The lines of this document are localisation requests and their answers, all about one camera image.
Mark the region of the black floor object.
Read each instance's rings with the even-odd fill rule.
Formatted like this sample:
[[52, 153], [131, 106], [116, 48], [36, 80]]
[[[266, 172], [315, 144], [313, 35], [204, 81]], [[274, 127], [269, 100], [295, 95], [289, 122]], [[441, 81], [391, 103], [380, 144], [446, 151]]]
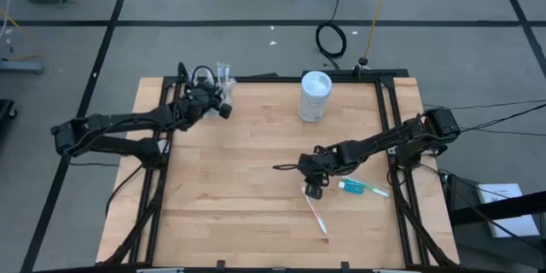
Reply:
[[0, 121], [14, 119], [18, 115], [15, 102], [9, 99], [0, 99]]

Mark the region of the orange white wrapped toothbrush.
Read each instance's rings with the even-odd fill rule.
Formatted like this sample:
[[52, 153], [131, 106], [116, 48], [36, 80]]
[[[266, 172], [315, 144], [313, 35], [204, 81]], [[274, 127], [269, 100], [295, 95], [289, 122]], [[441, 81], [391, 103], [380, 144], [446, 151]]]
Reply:
[[306, 200], [309, 208], [311, 209], [311, 212], [312, 212], [313, 216], [315, 217], [315, 219], [317, 221], [317, 224], [318, 224], [320, 230], [323, 232], [323, 234], [327, 235], [328, 230], [327, 230], [326, 224], [324, 223], [323, 219], [321, 218], [321, 216], [318, 213], [318, 211], [316, 210], [316, 208], [313, 206], [311, 198], [305, 193], [305, 186], [301, 187], [301, 191], [302, 191], [302, 194], [305, 197], [305, 200]]

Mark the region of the teal box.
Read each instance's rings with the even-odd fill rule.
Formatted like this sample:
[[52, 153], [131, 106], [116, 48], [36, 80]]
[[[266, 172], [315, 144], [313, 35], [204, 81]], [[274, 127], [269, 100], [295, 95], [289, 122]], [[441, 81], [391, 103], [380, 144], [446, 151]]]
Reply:
[[347, 193], [355, 195], [362, 195], [365, 190], [365, 187], [362, 183], [357, 183], [353, 181], [339, 181], [338, 188], [344, 190]]

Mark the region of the white booklet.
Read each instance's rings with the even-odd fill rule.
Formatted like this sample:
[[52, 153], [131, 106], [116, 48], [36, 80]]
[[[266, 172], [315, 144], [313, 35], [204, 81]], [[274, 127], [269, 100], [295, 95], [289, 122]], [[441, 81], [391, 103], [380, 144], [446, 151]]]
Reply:
[[[476, 185], [476, 189], [481, 204], [522, 196], [520, 186], [517, 183], [480, 183]], [[493, 224], [488, 223], [494, 238], [508, 238], [510, 234], [497, 227], [498, 224], [517, 236], [539, 236], [539, 231], [531, 215], [498, 219]]]

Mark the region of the white wipes canister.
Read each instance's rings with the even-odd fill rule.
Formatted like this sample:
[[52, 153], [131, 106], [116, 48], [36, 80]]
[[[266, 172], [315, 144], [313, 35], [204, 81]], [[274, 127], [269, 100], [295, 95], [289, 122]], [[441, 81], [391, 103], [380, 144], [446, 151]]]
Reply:
[[324, 112], [333, 89], [331, 78], [321, 71], [306, 73], [300, 82], [301, 98], [298, 115], [307, 123], [318, 122]]

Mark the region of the black equipment stand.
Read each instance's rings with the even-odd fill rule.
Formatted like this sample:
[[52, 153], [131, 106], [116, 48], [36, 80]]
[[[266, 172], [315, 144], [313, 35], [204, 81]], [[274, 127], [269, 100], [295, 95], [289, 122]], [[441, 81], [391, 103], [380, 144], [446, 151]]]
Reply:
[[[480, 184], [443, 169], [444, 198], [462, 266], [508, 273], [546, 273], [546, 190], [481, 204]], [[531, 215], [539, 236], [494, 238], [488, 223]]]

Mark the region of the grey base plate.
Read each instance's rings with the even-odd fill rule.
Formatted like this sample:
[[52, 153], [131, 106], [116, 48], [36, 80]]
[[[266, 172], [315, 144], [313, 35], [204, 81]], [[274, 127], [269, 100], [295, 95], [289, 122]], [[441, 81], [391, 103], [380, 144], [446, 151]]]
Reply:
[[39, 62], [0, 61], [0, 73], [44, 73], [44, 66]]

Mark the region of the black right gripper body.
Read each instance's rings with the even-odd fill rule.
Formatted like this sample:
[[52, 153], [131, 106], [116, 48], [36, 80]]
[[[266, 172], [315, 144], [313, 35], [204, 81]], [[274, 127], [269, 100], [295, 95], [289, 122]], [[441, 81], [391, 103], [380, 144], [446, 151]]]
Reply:
[[312, 154], [301, 154], [298, 170], [306, 183], [329, 183], [329, 178], [339, 168], [334, 148], [315, 146]]

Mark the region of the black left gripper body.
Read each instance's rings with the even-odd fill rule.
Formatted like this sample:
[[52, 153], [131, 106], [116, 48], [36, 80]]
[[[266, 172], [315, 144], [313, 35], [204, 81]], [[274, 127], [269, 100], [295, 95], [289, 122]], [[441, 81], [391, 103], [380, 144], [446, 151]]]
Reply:
[[202, 119], [211, 109], [219, 111], [222, 105], [222, 90], [215, 85], [188, 84], [181, 100], [182, 128], [189, 128]]

